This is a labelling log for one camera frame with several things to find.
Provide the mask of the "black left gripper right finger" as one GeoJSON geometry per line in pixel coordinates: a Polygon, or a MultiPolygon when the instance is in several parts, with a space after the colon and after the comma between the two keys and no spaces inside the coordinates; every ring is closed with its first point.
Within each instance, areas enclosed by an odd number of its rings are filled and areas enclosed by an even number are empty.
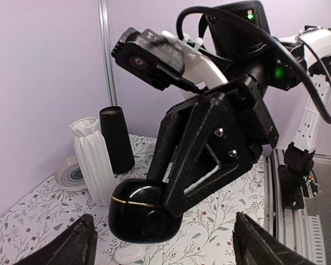
{"type": "Polygon", "coordinates": [[[311,264],[283,245],[247,214],[238,212],[233,230],[233,249],[237,264],[311,264]]]}

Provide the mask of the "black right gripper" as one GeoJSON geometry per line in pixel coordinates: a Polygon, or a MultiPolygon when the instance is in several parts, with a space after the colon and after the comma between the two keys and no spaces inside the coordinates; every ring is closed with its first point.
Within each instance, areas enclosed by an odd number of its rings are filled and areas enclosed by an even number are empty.
{"type": "Polygon", "coordinates": [[[161,183],[174,216],[248,172],[278,132],[263,102],[267,81],[242,76],[171,107],[161,122],[147,180],[161,183]]]}

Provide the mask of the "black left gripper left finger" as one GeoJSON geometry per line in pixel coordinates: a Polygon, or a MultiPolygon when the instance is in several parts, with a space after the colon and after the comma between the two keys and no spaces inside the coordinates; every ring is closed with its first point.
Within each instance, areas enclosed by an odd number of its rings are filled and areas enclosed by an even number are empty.
{"type": "Polygon", "coordinates": [[[97,232],[94,219],[91,215],[84,214],[53,241],[17,264],[94,264],[96,251],[97,232]]]}

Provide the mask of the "black glossy charging case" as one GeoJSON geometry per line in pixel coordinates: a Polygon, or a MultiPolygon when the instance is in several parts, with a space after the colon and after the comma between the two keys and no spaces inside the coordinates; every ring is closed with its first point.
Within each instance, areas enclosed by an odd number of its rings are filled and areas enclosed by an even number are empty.
{"type": "Polygon", "coordinates": [[[162,206],[167,184],[130,178],[113,191],[108,214],[111,233],[130,243],[159,243],[172,239],[183,217],[175,217],[162,206]]]}

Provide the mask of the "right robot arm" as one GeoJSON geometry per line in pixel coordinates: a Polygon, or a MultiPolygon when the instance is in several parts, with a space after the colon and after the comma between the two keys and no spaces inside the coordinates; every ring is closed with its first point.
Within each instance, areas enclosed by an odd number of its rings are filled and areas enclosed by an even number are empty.
{"type": "Polygon", "coordinates": [[[161,178],[172,164],[163,206],[177,217],[248,172],[264,145],[276,146],[278,133],[263,102],[269,86],[304,84],[318,116],[331,124],[312,82],[314,64],[307,61],[308,53],[315,63],[323,63],[323,56],[303,36],[297,45],[271,36],[258,1],[187,8],[177,19],[179,36],[185,17],[194,13],[202,14],[200,34],[210,27],[217,51],[238,65],[228,83],[173,106],[161,122],[148,178],[161,178]]]}

